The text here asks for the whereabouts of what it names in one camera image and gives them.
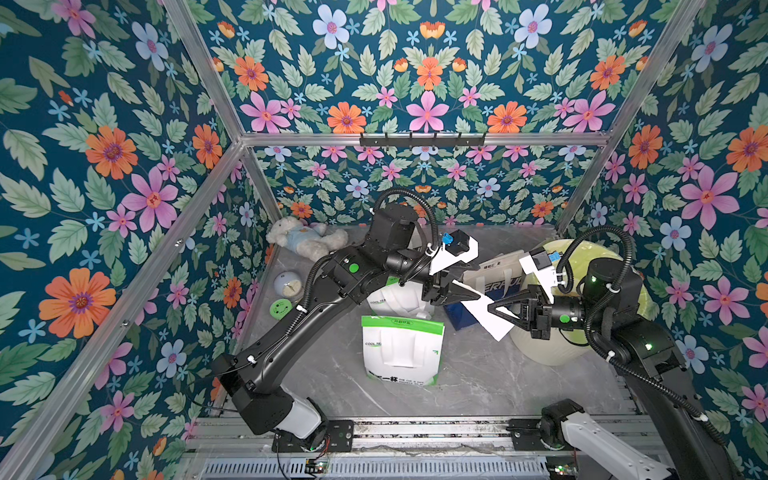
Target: vent grille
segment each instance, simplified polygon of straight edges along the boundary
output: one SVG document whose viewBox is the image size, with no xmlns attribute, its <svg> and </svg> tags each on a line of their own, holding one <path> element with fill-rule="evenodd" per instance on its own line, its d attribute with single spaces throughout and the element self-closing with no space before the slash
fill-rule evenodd
<svg viewBox="0 0 768 480">
<path fill-rule="evenodd" d="M 304 458 L 281 458 L 286 475 L 311 478 L 304 473 Z M 329 478 L 435 478 L 450 475 L 468 478 L 549 478 L 543 458 L 504 460 L 494 457 L 342 457 L 332 458 Z M 275 458 L 219 458 L 208 460 L 201 480 L 283 478 Z"/>
</svg>

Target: gray surface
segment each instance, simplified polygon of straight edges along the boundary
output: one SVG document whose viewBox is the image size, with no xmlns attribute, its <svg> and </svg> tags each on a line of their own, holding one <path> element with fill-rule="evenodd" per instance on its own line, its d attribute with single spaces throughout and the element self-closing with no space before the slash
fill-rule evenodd
<svg viewBox="0 0 768 480">
<path fill-rule="evenodd" d="M 362 239 L 367 228 L 349 230 Z M 551 238 L 547 227 L 464 227 L 478 240 L 480 261 L 500 253 L 530 250 Z M 306 277 L 312 262 L 282 249 L 262 289 L 258 324 L 252 341 L 275 320 L 270 304 L 279 298 L 272 280 L 285 270 Z M 586 353 L 565 366 L 543 366 L 524 356 L 511 339 L 493 340 L 480 325 L 453 329 L 443 308 L 435 319 L 445 322 L 442 364 L 437 385 L 419 387 L 381 382 L 366 375 L 362 363 L 360 317 L 368 305 L 339 318 L 288 373 L 283 385 L 315 400 L 328 416 L 537 415 L 541 408 L 571 398 L 593 414 L 632 413 L 626 389 L 597 355 Z"/>
</svg>

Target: orange flower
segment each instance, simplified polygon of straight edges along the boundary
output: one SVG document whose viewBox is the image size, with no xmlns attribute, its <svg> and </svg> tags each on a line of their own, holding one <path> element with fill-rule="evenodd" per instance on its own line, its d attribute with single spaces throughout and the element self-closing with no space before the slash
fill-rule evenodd
<svg viewBox="0 0 768 480">
<path fill-rule="evenodd" d="M 219 22 L 218 25 L 219 30 L 221 30 L 221 33 L 223 33 L 225 37 L 232 38 L 235 36 L 235 27 L 233 27 L 232 24 Z"/>
<path fill-rule="evenodd" d="M 460 72 L 467 69 L 467 62 L 466 60 L 456 57 L 453 59 L 453 63 L 451 64 L 451 68 L 453 68 L 453 71 Z"/>
<path fill-rule="evenodd" d="M 192 137 L 192 146 L 197 149 L 197 159 L 205 164 L 208 170 L 213 169 L 222 154 L 219 135 L 210 129 L 209 124 L 197 125 L 194 134 L 196 136 Z"/>
<path fill-rule="evenodd" d="M 87 268 L 73 268 L 69 271 L 69 281 L 57 276 L 46 287 L 45 292 L 55 299 L 40 302 L 40 320 L 54 320 L 48 325 L 48 331 L 59 338 L 64 338 L 74 328 L 76 339 L 89 336 L 94 332 L 94 323 L 101 325 L 113 305 L 114 288 L 107 288 L 109 279 L 96 272 L 91 278 Z"/>
<path fill-rule="evenodd" d="M 648 22 L 645 20 L 638 20 L 637 22 L 633 23 L 632 26 L 629 27 L 629 36 L 635 38 L 639 34 L 643 33 L 643 30 L 645 30 L 645 25 L 648 25 Z"/>
<path fill-rule="evenodd" d="M 528 117 L 523 117 L 528 111 L 524 106 L 518 106 L 516 101 L 508 102 L 506 108 L 504 105 L 497 106 L 493 113 L 488 117 L 488 131 L 492 134 L 516 134 L 528 121 Z"/>
<path fill-rule="evenodd" d="M 247 85 L 252 91 L 266 90 L 266 84 L 270 78 L 264 73 L 261 62 L 254 62 L 253 58 L 245 57 L 235 60 L 235 74 L 240 76 L 240 83 Z"/>
<path fill-rule="evenodd" d="M 230 278 L 227 282 L 227 288 L 224 289 L 224 305 L 227 308 L 234 308 L 240 301 L 240 294 L 243 292 L 242 283 L 236 276 Z"/>
<path fill-rule="evenodd" d="M 136 145 L 134 141 L 125 138 L 125 132 L 115 127 L 112 131 L 109 127 L 99 127 L 98 137 L 88 135 L 85 143 L 91 148 L 85 151 L 85 156 L 92 164 L 96 164 L 96 171 L 105 177 L 110 175 L 115 180 L 120 180 L 124 174 L 134 171 L 131 165 L 139 161 L 134 153 Z"/>
<path fill-rule="evenodd" d="M 611 55 L 606 58 L 605 61 L 598 63 L 598 66 L 594 68 L 594 73 L 589 77 L 592 80 L 592 88 L 597 90 L 606 90 L 608 87 L 619 81 L 619 75 L 624 73 L 626 69 L 624 65 L 624 57 L 616 58 L 616 55 Z"/>
<path fill-rule="evenodd" d="M 309 218 L 312 216 L 312 208 L 304 202 L 293 202 L 290 209 L 298 218 Z"/>
<path fill-rule="evenodd" d="M 74 107 L 74 102 L 72 101 L 72 97 L 69 96 L 69 94 L 63 90 L 58 91 L 58 96 L 67 105 L 70 107 Z"/>
<path fill-rule="evenodd" d="M 419 26 L 419 31 L 424 38 L 440 38 L 445 33 L 445 24 L 443 22 L 424 22 Z"/>
<path fill-rule="evenodd" d="M 432 90 L 435 85 L 440 85 L 442 67 L 438 65 L 437 58 L 427 57 L 416 69 L 416 74 L 419 76 L 419 85 L 423 86 L 424 90 Z"/>
<path fill-rule="evenodd" d="M 399 71 L 400 73 L 403 73 L 404 71 L 408 70 L 408 61 L 404 58 L 400 58 L 398 61 L 395 62 L 395 70 Z"/>
<path fill-rule="evenodd" d="M 543 201 L 539 204 L 536 204 L 533 207 L 533 216 L 538 218 L 544 218 L 547 215 L 551 214 L 554 210 L 554 204 L 550 201 Z"/>
<path fill-rule="evenodd" d="M 650 125 L 643 127 L 643 130 L 637 132 L 632 139 L 632 145 L 629 147 L 629 155 L 632 157 L 630 164 L 641 170 L 648 168 L 648 164 L 652 164 L 659 158 L 659 148 L 663 142 L 663 138 L 659 137 L 661 129 L 654 125 L 653 128 Z"/>
<path fill-rule="evenodd" d="M 760 125 L 755 131 L 749 127 L 742 130 L 738 138 L 734 138 L 728 150 L 731 151 L 726 156 L 729 165 L 739 173 L 749 170 L 754 172 L 763 166 L 764 161 L 768 161 L 768 126 Z"/>
<path fill-rule="evenodd" d="M 154 448 L 152 449 L 152 454 L 154 456 L 161 455 L 165 450 L 165 445 L 167 443 L 168 443 L 168 437 L 163 437 L 162 439 L 157 440 L 157 443 L 154 444 Z"/>
<path fill-rule="evenodd" d="M 333 128 L 334 134 L 361 134 L 366 118 L 361 116 L 362 111 L 357 105 L 349 106 L 345 101 L 339 106 L 333 106 L 328 110 L 328 126 Z"/>
</svg>

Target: pink flower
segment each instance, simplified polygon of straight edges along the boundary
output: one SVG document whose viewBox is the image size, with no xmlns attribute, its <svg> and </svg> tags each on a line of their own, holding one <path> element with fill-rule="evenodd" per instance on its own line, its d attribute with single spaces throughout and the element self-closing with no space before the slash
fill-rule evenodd
<svg viewBox="0 0 768 480">
<path fill-rule="evenodd" d="M 704 164 L 699 162 L 699 154 L 695 154 L 692 158 L 685 157 L 683 166 L 678 168 L 677 172 L 683 175 L 683 182 L 687 182 L 688 177 L 696 180 L 699 177 L 699 170 L 702 168 L 704 168 Z"/>
<path fill-rule="evenodd" d="M 701 172 L 699 172 L 699 187 L 692 184 L 680 187 L 680 195 L 683 198 L 695 200 L 685 206 L 681 215 L 682 218 L 689 220 L 701 212 L 701 225 L 709 230 L 714 227 L 717 221 L 716 208 L 724 214 L 731 214 L 739 210 L 739 202 L 735 198 L 721 195 L 736 184 L 738 177 L 739 174 L 736 172 L 720 175 L 717 182 L 712 185 L 715 173 L 709 167 L 702 167 Z"/>
<path fill-rule="evenodd" d="M 227 219 L 221 216 L 221 212 L 213 217 L 214 219 L 214 232 L 218 233 L 219 237 L 227 231 Z"/>
<path fill-rule="evenodd" d="M 465 88 L 462 93 L 463 95 L 458 98 L 458 101 L 464 102 L 464 108 L 467 108 L 469 105 L 478 104 L 480 94 L 478 93 L 477 87 Z"/>
<path fill-rule="evenodd" d="M 557 104 L 554 107 L 555 117 L 565 118 L 566 115 L 574 112 L 574 104 L 576 100 L 568 100 L 568 97 L 563 98 L 563 103 Z"/>
<path fill-rule="evenodd" d="M 174 304 L 174 310 L 179 308 L 179 303 L 181 305 L 187 304 L 187 297 L 186 295 L 190 292 L 190 289 L 186 288 L 184 286 L 184 282 L 179 283 L 172 283 L 170 285 L 170 295 L 168 295 L 165 300 L 167 302 L 173 302 Z"/>
<path fill-rule="evenodd" d="M 685 308 L 686 300 L 690 302 L 694 296 L 688 293 L 688 282 L 680 283 L 676 278 L 672 279 L 672 286 L 667 287 L 667 293 L 670 296 L 670 303 L 677 303 L 680 309 Z"/>
<path fill-rule="evenodd" d="M 603 105 L 604 101 L 605 90 L 600 91 L 600 93 L 595 95 L 592 98 L 591 103 L 587 103 L 585 99 L 579 98 L 576 100 L 576 105 L 574 107 L 576 114 L 566 118 L 563 125 L 565 127 L 573 127 L 576 125 L 574 131 L 577 132 L 587 130 L 587 126 L 592 131 L 600 130 L 600 127 L 603 126 L 603 121 L 599 117 L 610 114 L 614 108 L 616 108 L 616 105 L 614 104 Z"/>
<path fill-rule="evenodd" d="M 294 104 L 292 98 L 289 98 L 287 101 L 280 101 L 280 113 L 288 114 L 289 120 L 293 120 L 294 118 L 301 118 L 301 113 L 299 112 L 300 110 L 301 105 Z"/>
<path fill-rule="evenodd" d="M 643 185 L 643 182 L 645 182 L 645 174 L 640 174 L 639 177 L 635 177 L 634 174 L 629 176 L 629 183 L 622 188 L 627 192 L 627 196 L 624 198 L 625 202 L 634 201 L 636 205 L 640 204 L 640 195 L 648 192 L 648 187 Z"/>
<path fill-rule="evenodd" d="M 129 230 L 136 230 L 136 224 L 131 221 L 136 218 L 136 213 L 126 212 L 123 204 L 118 205 L 117 212 L 107 212 L 107 217 L 112 220 L 109 230 L 111 232 L 120 230 L 120 236 L 123 238 L 128 236 Z"/>
<path fill-rule="evenodd" d="M 155 217 L 161 227 L 170 228 L 176 220 L 176 209 L 167 202 L 174 200 L 179 190 L 173 185 L 163 187 L 163 174 L 157 168 L 149 170 L 149 184 L 137 174 L 131 175 L 131 182 L 141 195 L 128 194 L 122 204 L 134 212 L 143 210 L 139 219 L 141 231 L 152 230 Z"/>
<path fill-rule="evenodd" d="M 630 235 L 634 235 L 636 231 L 640 229 L 640 218 L 636 217 L 632 212 L 629 213 L 624 219 L 624 231 Z"/>
<path fill-rule="evenodd" d="M 502 157 L 507 158 L 510 157 L 509 160 L 512 161 L 512 163 L 518 161 L 518 158 L 520 157 L 527 157 L 528 156 L 528 146 L 522 146 L 522 145 L 507 145 L 505 146 L 507 149 L 506 152 L 502 155 Z"/>
<path fill-rule="evenodd" d="M 170 178 L 170 181 L 176 183 L 176 176 L 181 173 L 181 170 L 176 167 L 176 159 L 172 157 L 168 160 L 168 157 L 163 155 L 162 161 L 163 163 L 156 165 L 155 168 L 163 173 L 163 180 Z"/>
<path fill-rule="evenodd" d="M 264 99 L 255 91 L 250 92 L 250 101 L 253 106 L 241 105 L 240 110 L 249 117 L 254 117 L 250 122 L 253 131 L 262 131 L 266 127 L 266 131 L 276 134 L 279 132 L 278 127 L 290 127 L 290 122 L 285 117 L 278 115 L 280 113 L 280 101 L 270 100 L 265 106 Z"/>
<path fill-rule="evenodd" d="M 129 406 L 134 401 L 134 394 L 129 393 L 123 398 L 123 392 L 117 391 L 112 399 L 112 405 L 105 405 L 99 412 L 104 417 L 104 423 L 101 424 L 101 433 L 114 426 L 114 430 L 119 432 L 123 428 L 123 418 L 134 416 L 134 407 Z"/>
<path fill-rule="evenodd" d="M 121 343 L 118 349 L 114 351 L 112 360 L 110 360 L 104 369 L 101 370 L 101 373 L 96 379 L 96 383 L 94 384 L 96 390 L 101 390 L 107 385 L 110 370 L 112 370 L 112 373 L 115 375 L 123 375 L 125 373 L 125 362 L 119 359 L 126 356 L 133 346 L 134 344 L 131 342 Z"/>
<path fill-rule="evenodd" d="M 144 304 L 144 308 L 141 309 L 139 314 L 136 316 L 136 325 L 141 325 L 144 322 L 145 313 L 149 313 L 150 315 L 154 315 L 155 313 L 157 313 L 157 305 L 155 305 L 150 300 L 156 299 L 159 293 L 160 293 L 159 288 L 154 289 L 154 292 L 152 292 L 152 296 L 150 296 L 147 299 L 147 302 Z"/>
<path fill-rule="evenodd" d="M 459 165 L 458 162 L 456 162 L 453 167 L 450 167 L 448 169 L 448 178 L 452 178 L 453 180 L 458 180 L 461 177 L 466 177 L 467 172 L 465 171 L 467 169 L 466 165 Z"/>
<path fill-rule="evenodd" d="M 406 107 L 406 110 L 416 117 L 411 120 L 409 130 L 417 131 L 424 127 L 424 133 L 427 133 L 429 132 L 429 127 L 432 127 L 434 130 L 442 130 L 442 120 L 438 117 L 445 115 L 448 111 L 448 105 L 435 105 L 435 94 L 432 91 L 425 91 L 422 95 L 422 106 L 410 104 Z"/>
<path fill-rule="evenodd" d="M 384 157 L 384 152 L 379 151 L 379 147 L 355 147 L 355 150 L 360 152 L 357 156 L 358 161 L 368 161 L 371 165 L 376 163 L 377 158 Z"/>
<path fill-rule="evenodd" d="M 763 386 L 758 383 L 755 385 L 754 392 L 743 386 L 741 387 L 741 392 L 746 396 L 741 401 L 741 406 L 745 409 L 754 410 L 757 421 L 760 423 L 765 422 L 766 414 L 768 413 L 768 402 L 766 402 L 766 391 Z"/>
<path fill-rule="evenodd" d="M 321 153 L 323 158 L 331 157 L 331 161 L 336 164 L 339 162 L 339 158 L 346 158 L 346 152 L 344 151 L 344 147 L 323 147 L 323 152 Z"/>
<path fill-rule="evenodd" d="M 733 320 L 731 313 L 739 318 L 749 318 L 749 310 L 747 310 L 741 303 L 737 303 L 746 300 L 746 296 L 749 292 L 750 291 L 746 288 L 741 287 L 731 290 L 730 280 L 725 276 L 722 276 L 720 280 L 717 281 L 717 288 L 711 285 L 704 285 L 704 293 L 706 293 L 708 297 L 715 299 L 705 303 L 704 309 L 707 312 L 716 312 L 719 310 L 720 321 L 725 325 L 728 325 Z"/>
<path fill-rule="evenodd" d="M 67 21 L 73 35 L 78 36 L 83 31 L 87 36 L 96 38 L 94 29 L 89 25 L 96 22 L 96 17 L 82 6 L 80 0 L 58 0 L 58 3 L 51 5 L 51 10 Z"/>
<path fill-rule="evenodd" d="M 491 160 L 491 152 L 496 150 L 495 145 L 484 145 L 482 147 L 472 147 L 467 153 L 467 158 L 474 158 L 475 165 L 479 164 L 483 160 Z"/>
<path fill-rule="evenodd" d="M 376 98 L 379 99 L 379 106 L 386 105 L 390 108 L 392 107 L 392 102 L 397 101 L 394 88 L 387 90 L 386 87 L 382 87 L 381 92 L 376 94 Z"/>
<path fill-rule="evenodd" d="M 756 369 L 762 369 L 768 363 L 768 328 L 761 326 L 757 335 L 760 340 L 751 336 L 742 339 L 744 345 L 754 353 L 750 356 L 750 366 Z"/>
<path fill-rule="evenodd" d="M 624 157 L 624 154 L 619 156 L 616 152 L 611 154 L 611 159 L 608 161 L 608 165 L 605 166 L 605 170 L 608 170 L 605 172 L 606 181 L 610 180 L 616 184 L 619 180 L 619 175 L 624 175 L 627 171 L 624 165 L 622 165 L 622 163 L 624 163 Z"/>
<path fill-rule="evenodd" d="M 326 165 L 325 164 L 321 165 L 321 164 L 318 164 L 317 162 L 315 162 L 315 164 L 311 167 L 311 170 L 312 170 L 312 176 L 313 177 L 319 177 L 320 180 L 325 178 L 326 175 L 328 174 L 328 170 L 326 169 Z"/>
<path fill-rule="evenodd" d="M 388 167 L 384 165 L 382 170 L 384 170 L 382 172 L 382 178 L 386 178 L 387 180 L 392 181 L 393 178 L 400 178 L 400 174 L 398 172 L 401 171 L 402 168 L 397 168 L 395 166 L 395 162 L 392 162 Z"/>
<path fill-rule="evenodd" d="M 536 175 L 537 169 L 538 167 L 536 166 L 535 163 L 529 162 L 527 164 L 523 164 L 520 166 L 520 173 L 522 174 L 523 178 L 533 177 L 534 175 Z"/>
</svg>

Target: teddy bear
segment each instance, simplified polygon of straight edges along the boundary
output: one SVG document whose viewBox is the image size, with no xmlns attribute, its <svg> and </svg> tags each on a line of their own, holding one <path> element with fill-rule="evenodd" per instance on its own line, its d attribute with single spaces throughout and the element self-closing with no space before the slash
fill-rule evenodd
<svg viewBox="0 0 768 480">
<path fill-rule="evenodd" d="M 266 241 L 277 243 L 314 262 L 347 243 L 346 231 L 336 230 L 324 236 L 327 230 L 326 223 L 308 227 L 296 217 L 285 217 L 275 222 L 266 235 Z"/>
</svg>

